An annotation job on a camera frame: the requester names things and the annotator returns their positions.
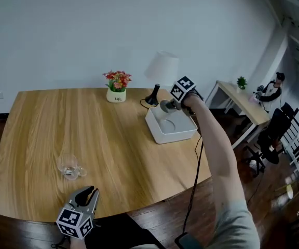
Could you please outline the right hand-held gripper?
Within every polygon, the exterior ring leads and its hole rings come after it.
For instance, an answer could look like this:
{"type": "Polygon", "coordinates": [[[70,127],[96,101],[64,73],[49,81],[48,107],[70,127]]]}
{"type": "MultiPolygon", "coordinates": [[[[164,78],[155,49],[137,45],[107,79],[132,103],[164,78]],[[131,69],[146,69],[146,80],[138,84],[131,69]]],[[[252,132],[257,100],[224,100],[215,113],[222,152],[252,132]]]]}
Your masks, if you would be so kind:
{"type": "Polygon", "coordinates": [[[199,95],[196,90],[196,84],[187,76],[183,76],[175,81],[169,93],[172,96],[172,100],[165,105],[166,111],[182,110],[182,102],[188,94],[199,95]]]}

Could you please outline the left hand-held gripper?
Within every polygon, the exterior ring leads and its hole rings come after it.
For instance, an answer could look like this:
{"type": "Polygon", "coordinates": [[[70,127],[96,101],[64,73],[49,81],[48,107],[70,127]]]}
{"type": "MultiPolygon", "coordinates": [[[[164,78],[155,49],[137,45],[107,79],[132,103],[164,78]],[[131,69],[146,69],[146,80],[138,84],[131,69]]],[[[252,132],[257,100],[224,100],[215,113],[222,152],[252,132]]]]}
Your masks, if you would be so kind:
{"type": "Polygon", "coordinates": [[[94,186],[85,186],[70,194],[69,203],[62,208],[56,220],[62,234],[83,240],[90,233],[99,195],[99,190],[94,190],[94,186]]]}

